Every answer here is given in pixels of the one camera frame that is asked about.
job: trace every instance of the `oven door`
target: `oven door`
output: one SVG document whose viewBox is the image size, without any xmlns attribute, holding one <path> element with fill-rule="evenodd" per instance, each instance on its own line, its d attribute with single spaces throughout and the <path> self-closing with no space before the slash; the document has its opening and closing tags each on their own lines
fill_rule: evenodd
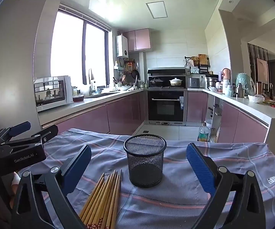
<svg viewBox="0 0 275 229">
<path fill-rule="evenodd" d="M 148 91 L 148 120 L 183 122 L 183 91 Z"/>
</svg>

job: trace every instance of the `range hood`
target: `range hood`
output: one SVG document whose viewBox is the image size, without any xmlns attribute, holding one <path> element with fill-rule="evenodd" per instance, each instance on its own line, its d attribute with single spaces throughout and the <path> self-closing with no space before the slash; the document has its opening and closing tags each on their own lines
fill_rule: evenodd
<svg viewBox="0 0 275 229">
<path fill-rule="evenodd" d="M 185 67 L 158 67 L 158 68 L 149 68 L 147 74 L 168 74 L 168 75 L 178 75 L 179 73 L 186 73 Z"/>
</svg>

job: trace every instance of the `doorway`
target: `doorway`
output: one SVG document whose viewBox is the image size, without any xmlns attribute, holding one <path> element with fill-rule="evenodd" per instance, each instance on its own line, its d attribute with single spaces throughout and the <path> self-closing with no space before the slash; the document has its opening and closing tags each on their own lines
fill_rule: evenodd
<svg viewBox="0 0 275 229">
<path fill-rule="evenodd" d="M 269 80 L 273 84 L 273 94 L 275 94 L 275 59 L 269 60 Z"/>
</svg>

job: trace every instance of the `white countertop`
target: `white countertop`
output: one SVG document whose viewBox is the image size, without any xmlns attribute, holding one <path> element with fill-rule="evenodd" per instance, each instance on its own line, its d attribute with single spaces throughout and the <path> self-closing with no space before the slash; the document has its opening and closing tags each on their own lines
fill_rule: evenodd
<svg viewBox="0 0 275 229">
<path fill-rule="evenodd" d="M 261 121 L 270 125 L 271 119 L 275 119 L 275 108 L 260 103 L 253 103 L 250 102 L 247 98 L 235 98 L 235 97 L 228 97 L 223 95 L 219 92 L 212 92 L 208 89 L 187 89 L 188 91 L 204 91 L 210 95 L 214 95 L 228 103 L 233 104 L 234 106 L 250 113 L 251 115 L 255 116 L 256 118 L 260 119 Z"/>
<path fill-rule="evenodd" d="M 102 97 L 97 98 L 85 98 L 81 102 L 74 102 L 71 104 L 63 105 L 56 108 L 51 108 L 42 112 L 38 113 L 40 125 L 47 124 L 51 121 L 55 121 L 59 118 L 62 118 L 64 116 L 79 112 L 81 110 L 109 102 L 114 99 L 118 99 L 127 95 L 131 95 L 137 92 L 141 92 L 143 89 L 137 89 L 134 91 L 120 91 L 118 93 L 114 93 L 111 95 L 106 95 Z"/>
</svg>

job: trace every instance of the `water heater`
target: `water heater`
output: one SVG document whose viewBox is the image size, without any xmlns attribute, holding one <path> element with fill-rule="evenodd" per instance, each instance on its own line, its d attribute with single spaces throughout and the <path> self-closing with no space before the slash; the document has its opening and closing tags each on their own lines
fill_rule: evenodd
<svg viewBox="0 0 275 229">
<path fill-rule="evenodd" d="M 117 57 L 127 59 L 128 56 L 128 39 L 123 36 L 117 36 Z"/>
</svg>

